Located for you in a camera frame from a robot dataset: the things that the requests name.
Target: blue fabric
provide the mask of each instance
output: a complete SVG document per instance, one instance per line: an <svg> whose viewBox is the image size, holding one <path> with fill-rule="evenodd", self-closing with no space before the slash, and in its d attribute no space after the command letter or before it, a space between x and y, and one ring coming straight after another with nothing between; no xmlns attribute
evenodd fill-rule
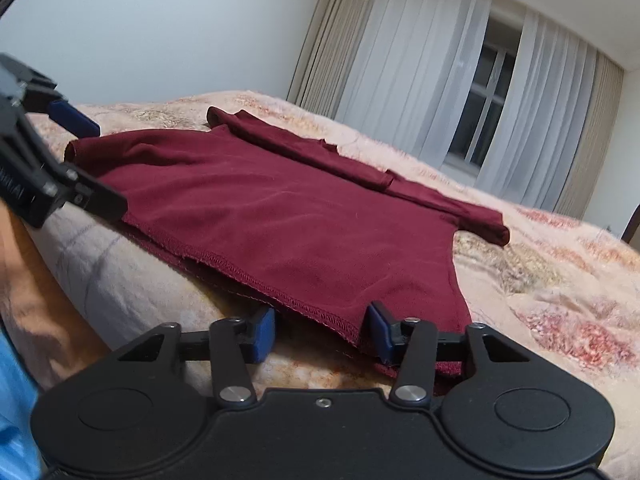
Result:
<svg viewBox="0 0 640 480"><path fill-rule="evenodd" d="M0 325L0 480L34 480L40 454L29 428L38 390Z"/></svg>

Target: white sheer curtain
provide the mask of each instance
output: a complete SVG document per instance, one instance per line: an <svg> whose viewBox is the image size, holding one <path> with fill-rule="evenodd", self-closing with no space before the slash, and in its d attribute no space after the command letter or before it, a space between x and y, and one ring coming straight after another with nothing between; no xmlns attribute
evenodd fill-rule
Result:
<svg viewBox="0 0 640 480"><path fill-rule="evenodd" d="M596 50L529 11L504 110L476 187L553 210L589 106Z"/></svg>
<svg viewBox="0 0 640 480"><path fill-rule="evenodd" d="M374 0L336 120L439 167L471 87L491 0Z"/></svg>

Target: blue gripper pad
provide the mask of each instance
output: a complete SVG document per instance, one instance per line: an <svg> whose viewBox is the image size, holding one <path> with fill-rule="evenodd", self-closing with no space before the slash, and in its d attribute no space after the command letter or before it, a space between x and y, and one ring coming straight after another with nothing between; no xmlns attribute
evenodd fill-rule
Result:
<svg viewBox="0 0 640 480"><path fill-rule="evenodd" d="M47 106L49 118L78 139L100 137L100 125L93 122L80 110L76 110L68 101L52 101Z"/></svg>
<svg viewBox="0 0 640 480"><path fill-rule="evenodd" d="M255 327L255 343L253 346L252 363L261 363L271 352L276 339L276 316L270 308Z"/></svg>
<svg viewBox="0 0 640 480"><path fill-rule="evenodd" d="M371 338L373 339L373 345L376 347L376 352L378 352L380 360L384 364L389 365L392 362L392 344L389 325L373 305L369 305L367 315L369 317Z"/></svg>

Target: shirt sleeve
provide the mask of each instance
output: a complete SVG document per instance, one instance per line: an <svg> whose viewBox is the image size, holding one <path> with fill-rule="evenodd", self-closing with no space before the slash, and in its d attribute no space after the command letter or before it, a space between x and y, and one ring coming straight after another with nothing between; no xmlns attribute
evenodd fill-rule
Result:
<svg viewBox="0 0 640 480"><path fill-rule="evenodd" d="M505 246L509 243L509 229L502 223L502 213L481 205L460 202L444 196L441 192L411 182L394 174L394 180L388 187L388 194L404 198L425 207L450 213L458 218L458 228L470 231L487 242Z"/></svg>

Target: beige curtain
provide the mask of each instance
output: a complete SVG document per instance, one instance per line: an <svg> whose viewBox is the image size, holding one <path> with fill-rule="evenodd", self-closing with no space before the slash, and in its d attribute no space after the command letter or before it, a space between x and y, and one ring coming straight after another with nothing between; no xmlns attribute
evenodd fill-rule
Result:
<svg viewBox="0 0 640 480"><path fill-rule="evenodd" d="M287 99L334 118L371 0L319 0Z"/></svg>
<svg viewBox="0 0 640 480"><path fill-rule="evenodd" d="M624 71L603 53L596 59L584 127L554 212L581 219L587 209L609 147L618 112Z"/></svg>

